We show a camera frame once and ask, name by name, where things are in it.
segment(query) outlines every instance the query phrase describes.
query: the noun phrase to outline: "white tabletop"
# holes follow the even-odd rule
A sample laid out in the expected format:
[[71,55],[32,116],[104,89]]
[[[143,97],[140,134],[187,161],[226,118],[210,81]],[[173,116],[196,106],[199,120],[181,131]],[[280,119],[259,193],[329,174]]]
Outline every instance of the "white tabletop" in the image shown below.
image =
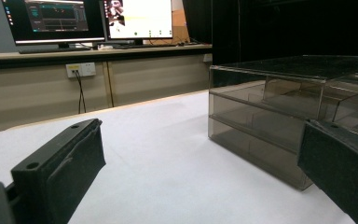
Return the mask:
[[106,165],[71,223],[353,223],[321,190],[298,191],[208,138],[208,93],[0,132],[0,181],[70,125],[103,121]]

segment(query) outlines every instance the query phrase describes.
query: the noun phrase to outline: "screw hole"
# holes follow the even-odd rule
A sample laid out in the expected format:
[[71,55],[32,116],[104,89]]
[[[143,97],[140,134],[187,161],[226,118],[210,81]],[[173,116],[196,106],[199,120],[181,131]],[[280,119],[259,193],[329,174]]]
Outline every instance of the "screw hole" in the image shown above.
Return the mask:
[[36,168],[38,165],[39,165],[38,162],[33,162],[33,163],[27,165],[27,169],[29,169],[29,170],[34,169],[34,168]]

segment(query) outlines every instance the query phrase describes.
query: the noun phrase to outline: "white power outlet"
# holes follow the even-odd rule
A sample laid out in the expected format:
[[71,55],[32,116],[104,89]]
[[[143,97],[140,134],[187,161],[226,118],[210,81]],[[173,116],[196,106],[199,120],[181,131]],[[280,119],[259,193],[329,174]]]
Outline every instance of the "white power outlet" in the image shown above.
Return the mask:
[[89,77],[97,75],[95,63],[70,63],[66,65],[66,73],[68,77]]

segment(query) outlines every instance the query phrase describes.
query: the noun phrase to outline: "monitor screen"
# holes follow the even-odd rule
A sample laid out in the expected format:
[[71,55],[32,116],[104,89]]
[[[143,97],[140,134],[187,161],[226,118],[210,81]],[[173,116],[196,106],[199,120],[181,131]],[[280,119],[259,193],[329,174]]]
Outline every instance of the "monitor screen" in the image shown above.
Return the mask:
[[108,40],[172,38],[171,0],[103,0]]
[[2,0],[16,45],[104,40],[98,0]]

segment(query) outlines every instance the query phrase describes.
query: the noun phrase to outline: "power outlet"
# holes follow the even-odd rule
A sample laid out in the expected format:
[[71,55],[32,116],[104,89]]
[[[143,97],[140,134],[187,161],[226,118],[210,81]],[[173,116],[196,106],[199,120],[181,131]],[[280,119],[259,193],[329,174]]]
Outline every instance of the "power outlet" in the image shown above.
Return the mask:
[[95,63],[70,63],[66,65],[66,74],[68,77],[89,77],[97,75]]

